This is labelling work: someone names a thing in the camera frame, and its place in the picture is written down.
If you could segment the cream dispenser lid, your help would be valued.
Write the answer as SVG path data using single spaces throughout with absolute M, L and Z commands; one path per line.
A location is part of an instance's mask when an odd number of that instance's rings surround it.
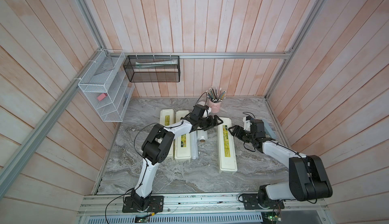
M 223 123 L 217 126 L 217 149 L 219 172 L 235 173 L 238 171 L 234 137 L 228 131 L 232 126 L 229 118 L 220 118 Z

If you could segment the thick plastic wrap roll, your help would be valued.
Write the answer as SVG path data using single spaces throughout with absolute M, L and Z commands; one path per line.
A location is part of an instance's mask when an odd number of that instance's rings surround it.
M 207 105 L 207 102 L 204 101 L 204 100 L 201 100 L 201 101 L 197 102 L 196 105 L 206 106 L 206 105 Z M 204 131 L 204 130 L 202 130 L 200 127 L 198 127 L 197 140 L 198 140 L 200 143 L 204 143 L 207 139 L 208 139 L 208 133 L 207 133 L 207 131 Z

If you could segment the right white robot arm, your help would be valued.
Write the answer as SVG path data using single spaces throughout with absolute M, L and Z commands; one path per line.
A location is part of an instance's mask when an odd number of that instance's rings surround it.
M 305 155 L 281 145 L 266 132 L 263 120 L 247 116 L 244 126 L 235 125 L 228 132 L 244 144 L 274 158 L 288 168 L 288 181 L 260 186 L 255 197 L 262 209 L 280 206 L 283 200 L 309 201 L 330 198 L 333 189 L 320 157 Z

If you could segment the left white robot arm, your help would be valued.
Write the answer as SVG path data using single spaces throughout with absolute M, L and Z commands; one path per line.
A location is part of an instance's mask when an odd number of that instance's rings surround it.
M 141 147 L 142 171 L 130 194 L 130 200 L 138 210 L 144 211 L 149 206 L 156 172 L 160 163 L 167 158 L 173 141 L 183 135 L 197 130 L 207 131 L 223 123 L 219 116 L 210 115 L 210 110 L 206 105 L 196 104 L 192 112 L 175 124 L 153 124 Z

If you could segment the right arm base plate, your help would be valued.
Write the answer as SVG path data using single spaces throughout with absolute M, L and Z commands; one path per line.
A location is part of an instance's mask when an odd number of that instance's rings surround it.
M 268 197 L 260 194 L 243 193 L 238 197 L 238 200 L 243 203 L 245 210 L 285 208 L 282 200 L 271 200 Z

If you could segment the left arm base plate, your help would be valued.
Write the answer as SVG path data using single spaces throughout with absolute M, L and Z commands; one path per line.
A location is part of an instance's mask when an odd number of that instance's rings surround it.
M 163 211 L 164 196 L 144 198 L 127 196 L 122 208 L 123 213 L 159 213 Z

